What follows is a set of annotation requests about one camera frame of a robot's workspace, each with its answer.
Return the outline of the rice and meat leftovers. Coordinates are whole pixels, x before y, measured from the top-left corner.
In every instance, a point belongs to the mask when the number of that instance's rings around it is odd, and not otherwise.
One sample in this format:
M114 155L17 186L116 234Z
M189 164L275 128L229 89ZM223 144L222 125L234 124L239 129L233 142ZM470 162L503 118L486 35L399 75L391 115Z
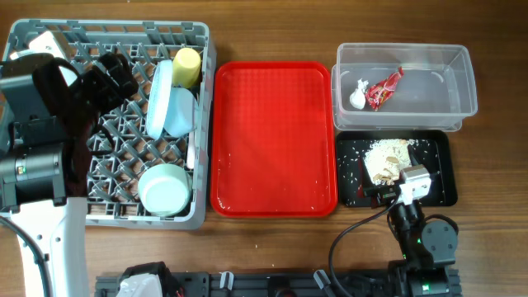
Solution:
M414 139L381 139L374 141L363 158L371 182L378 186L393 184L401 170L412 166L408 146Z

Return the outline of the light blue plate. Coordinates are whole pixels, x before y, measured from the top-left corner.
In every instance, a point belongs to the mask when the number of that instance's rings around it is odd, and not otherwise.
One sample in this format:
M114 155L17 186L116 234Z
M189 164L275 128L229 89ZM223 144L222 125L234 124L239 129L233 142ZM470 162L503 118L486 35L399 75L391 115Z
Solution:
M148 136L159 139L167 116L170 92L172 90L172 61L160 61L154 71L148 99L146 131Z

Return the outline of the red candy wrapper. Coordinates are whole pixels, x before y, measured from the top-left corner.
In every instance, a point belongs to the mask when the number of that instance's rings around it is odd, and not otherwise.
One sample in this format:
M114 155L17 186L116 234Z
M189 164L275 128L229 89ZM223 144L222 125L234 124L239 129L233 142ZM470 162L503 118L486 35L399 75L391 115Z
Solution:
M402 67L391 73L385 80L382 80L368 88L365 93L366 102L374 110L378 111L380 107L395 93L398 82L404 76Z

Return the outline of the yellow plastic cup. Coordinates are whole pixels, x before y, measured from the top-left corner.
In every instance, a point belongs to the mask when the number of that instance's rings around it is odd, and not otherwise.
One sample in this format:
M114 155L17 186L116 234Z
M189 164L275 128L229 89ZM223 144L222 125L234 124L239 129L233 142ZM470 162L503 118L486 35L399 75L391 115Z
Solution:
M174 87L193 87L200 75L201 56L192 48L177 51L172 61L172 85Z

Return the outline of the small mint green bowl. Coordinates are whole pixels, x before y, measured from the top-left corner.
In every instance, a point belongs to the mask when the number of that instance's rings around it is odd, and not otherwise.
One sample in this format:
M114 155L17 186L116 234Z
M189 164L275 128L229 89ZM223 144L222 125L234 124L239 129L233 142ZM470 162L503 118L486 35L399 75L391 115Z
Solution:
M186 88L173 87L170 92L164 129L175 138L189 134L195 128L197 100Z

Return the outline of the white napkin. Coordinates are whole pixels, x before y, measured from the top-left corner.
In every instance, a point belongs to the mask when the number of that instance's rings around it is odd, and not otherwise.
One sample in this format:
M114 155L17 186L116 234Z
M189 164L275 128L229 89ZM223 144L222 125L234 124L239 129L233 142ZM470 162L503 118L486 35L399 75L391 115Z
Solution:
M368 85L369 82L367 80L359 79L357 81L356 90L349 96L349 101L354 108L358 110L364 109L366 103L365 93Z

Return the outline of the silver knife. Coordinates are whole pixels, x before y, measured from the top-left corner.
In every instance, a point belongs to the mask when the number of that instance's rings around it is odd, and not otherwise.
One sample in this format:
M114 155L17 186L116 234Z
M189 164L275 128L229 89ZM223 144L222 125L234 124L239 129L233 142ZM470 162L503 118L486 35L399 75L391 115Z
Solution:
M195 160L196 160L195 132L192 131L188 134L188 145L187 145L187 153L186 153L186 167L189 170L194 169Z

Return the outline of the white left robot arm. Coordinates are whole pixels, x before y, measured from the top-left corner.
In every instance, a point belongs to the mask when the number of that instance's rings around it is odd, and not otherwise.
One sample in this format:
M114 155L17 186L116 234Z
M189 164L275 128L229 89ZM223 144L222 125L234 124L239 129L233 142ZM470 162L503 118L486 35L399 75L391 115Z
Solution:
M87 174L105 134L101 116L139 88L126 58L102 55L97 65L64 73L72 64L29 54L1 64L1 92L14 119L1 159L1 222L19 242L29 296L86 296Z

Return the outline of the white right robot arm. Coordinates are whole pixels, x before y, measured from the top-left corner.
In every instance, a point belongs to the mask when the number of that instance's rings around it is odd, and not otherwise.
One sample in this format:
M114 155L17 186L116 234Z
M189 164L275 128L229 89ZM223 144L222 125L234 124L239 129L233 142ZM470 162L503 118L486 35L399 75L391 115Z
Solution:
M389 263L388 285L393 296L461 296L458 271L450 269L458 226L441 214L424 215L421 199L430 194L434 174L417 162L413 148L408 153L411 166L383 185L372 182L365 159L360 160L361 194L374 208L387 208L389 228L403 255Z

